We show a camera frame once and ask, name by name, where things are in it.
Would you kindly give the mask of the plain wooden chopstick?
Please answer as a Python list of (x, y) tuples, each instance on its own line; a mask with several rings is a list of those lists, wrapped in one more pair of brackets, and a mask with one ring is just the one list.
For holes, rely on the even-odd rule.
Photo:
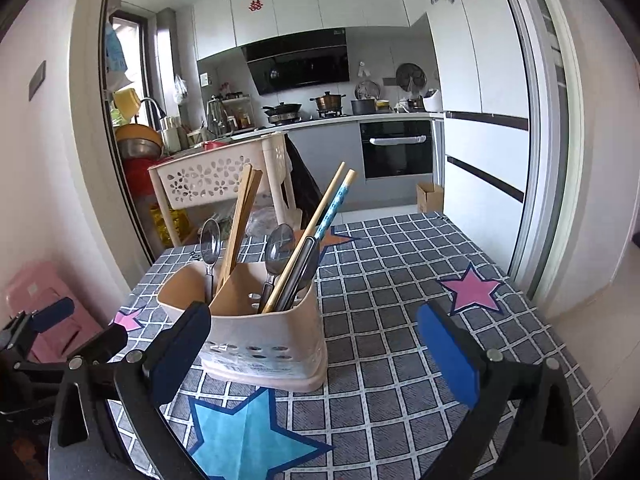
[(311, 236), (311, 234), (314, 232), (314, 229), (317, 226), (317, 223), (320, 219), (322, 212), (326, 209), (326, 206), (328, 206), (330, 199), (333, 197), (338, 185), (338, 180), (340, 180), (341, 174), (343, 173), (345, 166), (346, 164), (344, 162), (341, 162), (340, 166), (337, 167), (337, 170), (335, 171), (335, 174), (332, 180), (330, 181), (329, 186), (326, 188), (326, 192), (324, 192), (322, 199), (320, 200), (319, 206), (317, 207), (309, 223), (307, 224), (306, 229), (303, 232), (303, 235), (298, 240), (297, 245), (295, 246), (295, 249), (292, 252), (291, 258), (288, 259), (288, 263), (285, 265), (285, 268), (282, 274), (280, 275), (280, 278), (276, 281), (276, 284), (274, 285), (273, 291), (270, 292), (270, 295), (267, 297), (267, 301), (265, 303), (265, 307), (262, 309), (262, 313), (269, 313), (273, 311), (274, 308), (276, 307), (277, 302), (282, 294), (282, 290), (285, 288), (285, 284), (288, 281), (288, 277), (290, 276), (294, 266), (296, 265), (296, 262), (299, 258), (299, 254), (303, 250), (305, 240), (308, 236)]

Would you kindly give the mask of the bamboo chopstick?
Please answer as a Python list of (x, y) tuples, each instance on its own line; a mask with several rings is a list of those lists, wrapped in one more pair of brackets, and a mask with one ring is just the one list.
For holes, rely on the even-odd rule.
[(251, 164), (246, 164), (243, 167), (241, 174), (241, 182), (238, 191), (238, 196), (236, 196), (235, 210), (234, 216), (231, 225), (231, 231), (228, 238), (228, 243), (226, 249), (224, 250), (224, 260), (222, 260), (222, 265), (220, 268), (220, 272), (218, 274), (218, 283), (216, 286), (216, 292), (219, 292), (224, 286), (224, 283), (228, 280), (228, 277), (231, 273), (231, 266), (233, 260), (235, 258), (235, 245), (236, 239), (238, 238), (239, 230), (240, 230), (240, 221), (243, 213), (243, 206), (245, 202), (245, 196), (250, 187), (250, 177), (252, 176), (253, 166)]
[(236, 239), (236, 245), (235, 245), (235, 254), (234, 254), (235, 258), (231, 266), (231, 272), (233, 271), (236, 265), (236, 258), (238, 258), (238, 253), (240, 251), (240, 246), (245, 233), (248, 217), (250, 216), (250, 212), (252, 211), (252, 208), (254, 206), (255, 197), (256, 197), (261, 180), (262, 180), (262, 172), (253, 167), (252, 176), (250, 177), (250, 187), (248, 188), (248, 191), (245, 196), (243, 213), (240, 221), (240, 230), (239, 230), (238, 238)]

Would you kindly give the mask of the blue floral patterned chopstick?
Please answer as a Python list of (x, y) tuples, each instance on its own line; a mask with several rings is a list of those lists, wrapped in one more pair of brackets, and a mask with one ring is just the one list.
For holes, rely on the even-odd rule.
[(347, 171), (343, 182), (337, 189), (335, 195), (331, 200), (331, 203), (329, 203), (329, 207), (326, 208), (326, 213), (324, 214), (322, 221), (317, 226), (316, 232), (314, 232), (314, 238), (318, 240), (318, 242), (320, 242), (320, 240), (322, 240), (322, 238), (326, 235), (326, 231), (329, 229), (331, 223), (333, 222), (337, 211), (342, 206), (342, 203), (344, 202), (344, 199), (348, 194), (350, 187), (352, 186), (352, 182), (355, 181), (356, 177), (357, 173), (355, 170), (349, 169)]

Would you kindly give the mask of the steel spoon dark handle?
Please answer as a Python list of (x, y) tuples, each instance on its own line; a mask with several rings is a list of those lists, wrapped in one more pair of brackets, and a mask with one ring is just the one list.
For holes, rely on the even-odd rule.
[(283, 292), (276, 303), (276, 311), (281, 312), (292, 307), (295, 296), (303, 288), (309, 285), (317, 271), (319, 263), (319, 241), (313, 237), (304, 240), (303, 250), (300, 253), (293, 270), (284, 284)]

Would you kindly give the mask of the pink stool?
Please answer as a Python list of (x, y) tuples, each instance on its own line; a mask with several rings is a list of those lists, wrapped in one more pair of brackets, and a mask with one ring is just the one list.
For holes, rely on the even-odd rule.
[(102, 330), (50, 261), (24, 266), (6, 284), (2, 296), (11, 314), (41, 311), (63, 298), (70, 298), (74, 303), (74, 312), (68, 318), (37, 336), (29, 355), (32, 361), (63, 362), (73, 350)]

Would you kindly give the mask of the beige plastic utensil caddy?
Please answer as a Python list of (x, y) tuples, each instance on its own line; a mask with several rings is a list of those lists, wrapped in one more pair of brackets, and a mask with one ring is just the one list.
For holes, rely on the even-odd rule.
[(206, 372), (225, 382), (293, 392), (326, 381), (328, 349), (317, 284), (311, 282), (284, 312), (258, 314), (251, 294), (267, 277), (261, 262), (239, 263), (209, 304), (212, 318), (201, 350)]

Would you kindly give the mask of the grey checkered tablecloth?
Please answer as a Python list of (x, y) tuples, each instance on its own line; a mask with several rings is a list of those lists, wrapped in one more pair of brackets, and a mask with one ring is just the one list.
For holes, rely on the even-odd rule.
[(416, 479), (462, 421), (442, 374), (420, 341), (416, 312), (448, 308), (444, 278), (467, 268), (496, 280), (497, 312), (457, 315), (485, 348), (512, 361), (557, 360), (574, 405), (579, 474), (594, 477), (615, 439), (586, 375), (551, 325), (488, 256), (441, 214), (348, 222), (326, 250), (317, 294), (328, 345), (328, 379), (311, 393), (279, 391), (278, 422), (330, 452), (285, 471), (289, 479)]

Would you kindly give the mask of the cardboard box on floor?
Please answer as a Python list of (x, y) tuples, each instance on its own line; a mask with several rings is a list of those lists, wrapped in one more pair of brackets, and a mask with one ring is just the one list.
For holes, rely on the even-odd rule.
[(420, 212), (443, 212), (444, 189), (433, 182), (419, 182), (416, 185), (416, 200)]

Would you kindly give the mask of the black built-in oven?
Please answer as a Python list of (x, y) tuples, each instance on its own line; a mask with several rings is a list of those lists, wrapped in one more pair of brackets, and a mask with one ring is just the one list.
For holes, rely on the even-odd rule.
[(367, 179), (433, 172), (433, 126), (429, 120), (362, 122), (359, 129)]

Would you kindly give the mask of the black wok on stove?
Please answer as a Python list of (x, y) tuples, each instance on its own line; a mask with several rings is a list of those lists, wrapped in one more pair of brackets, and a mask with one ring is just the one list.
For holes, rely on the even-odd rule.
[(280, 124), (281, 122), (296, 122), (301, 108), (302, 104), (300, 103), (281, 102), (276, 106), (264, 105), (262, 111), (266, 114), (270, 124)]

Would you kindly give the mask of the golden pot on stove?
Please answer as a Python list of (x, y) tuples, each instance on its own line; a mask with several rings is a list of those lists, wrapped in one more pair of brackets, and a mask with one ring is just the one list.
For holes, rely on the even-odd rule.
[(326, 91), (322, 96), (312, 98), (311, 102), (316, 104), (319, 114), (341, 114), (344, 97), (344, 94)]

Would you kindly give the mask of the white refrigerator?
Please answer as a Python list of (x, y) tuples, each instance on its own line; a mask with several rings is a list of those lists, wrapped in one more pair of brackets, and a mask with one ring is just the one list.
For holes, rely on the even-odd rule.
[(444, 213), (503, 271), (520, 234), (529, 100), (508, 0), (404, 0), (430, 25), (444, 110)]

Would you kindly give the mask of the black range hood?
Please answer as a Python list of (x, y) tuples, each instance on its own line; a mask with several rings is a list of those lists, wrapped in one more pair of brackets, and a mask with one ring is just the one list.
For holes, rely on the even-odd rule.
[(261, 96), (298, 88), (349, 82), (344, 28), (277, 36), (242, 47)]

